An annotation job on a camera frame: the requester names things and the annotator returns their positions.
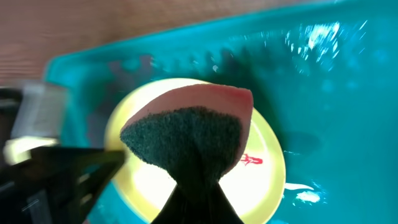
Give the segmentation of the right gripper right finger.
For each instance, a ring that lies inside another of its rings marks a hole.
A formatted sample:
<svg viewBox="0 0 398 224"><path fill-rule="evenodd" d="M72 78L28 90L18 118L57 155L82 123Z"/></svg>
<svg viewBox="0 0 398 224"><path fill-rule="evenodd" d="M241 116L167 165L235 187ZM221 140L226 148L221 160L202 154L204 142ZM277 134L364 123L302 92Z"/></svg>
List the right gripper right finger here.
<svg viewBox="0 0 398 224"><path fill-rule="evenodd" d="M208 194L211 224L243 224L224 194L220 184L216 184Z"/></svg>

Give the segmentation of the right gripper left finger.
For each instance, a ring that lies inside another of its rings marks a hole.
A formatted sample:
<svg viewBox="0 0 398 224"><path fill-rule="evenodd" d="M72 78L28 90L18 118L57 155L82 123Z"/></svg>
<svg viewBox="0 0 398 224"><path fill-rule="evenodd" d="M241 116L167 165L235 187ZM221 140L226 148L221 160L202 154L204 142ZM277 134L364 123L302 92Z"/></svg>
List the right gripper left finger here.
<svg viewBox="0 0 398 224"><path fill-rule="evenodd" d="M208 199L190 200L177 185L151 224L210 224Z"/></svg>

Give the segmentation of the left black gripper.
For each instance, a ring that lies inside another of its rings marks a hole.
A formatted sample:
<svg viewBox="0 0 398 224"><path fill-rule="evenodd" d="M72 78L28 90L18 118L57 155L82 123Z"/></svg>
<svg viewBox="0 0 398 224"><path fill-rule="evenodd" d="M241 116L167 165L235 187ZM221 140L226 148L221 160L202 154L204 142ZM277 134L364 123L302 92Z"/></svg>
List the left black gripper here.
<svg viewBox="0 0 398 224"><path fill-rule="evenodd" d="M37 147L1 169L1 224L82 224L125 162L123 151Z"/></svg>

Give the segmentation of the yellow-green plate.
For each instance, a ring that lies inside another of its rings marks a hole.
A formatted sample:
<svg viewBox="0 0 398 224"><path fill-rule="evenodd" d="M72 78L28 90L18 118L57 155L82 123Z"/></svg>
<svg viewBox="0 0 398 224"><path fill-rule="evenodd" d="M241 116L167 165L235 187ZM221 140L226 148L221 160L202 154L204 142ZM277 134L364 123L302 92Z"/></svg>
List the yellow-green plate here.
<svg viewBox="0 0 398 224"><path fill-rule="evenodd" d="M106 125L104 146L124 150L126 161L113 184L126 205L144 223L150 223L175 187L168 173L138 159L120 140L124 123L159 95L188 85L191 78L170 78L129 91L115 107ZM238 164L220 180L221 188L244 223L266 223L277 210L284 193L286 168L279 141L263 116L252 111L246 149Z"/></svg>

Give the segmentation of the orange sponge with dark scourer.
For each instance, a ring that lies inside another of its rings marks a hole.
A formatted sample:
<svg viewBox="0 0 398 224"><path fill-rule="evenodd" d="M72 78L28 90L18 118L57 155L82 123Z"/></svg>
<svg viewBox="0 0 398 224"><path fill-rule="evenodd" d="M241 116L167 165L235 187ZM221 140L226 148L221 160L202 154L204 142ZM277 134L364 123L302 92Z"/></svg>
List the orange sponge with dark scourer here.
<svg viewBox="0 0 398 224"><path fill-rule="evenodd" d="M212 186L240 160L252 109L252 93L244 88L180 87L128 119L120 139L139 159L165 169L180 186Z"/></svg>

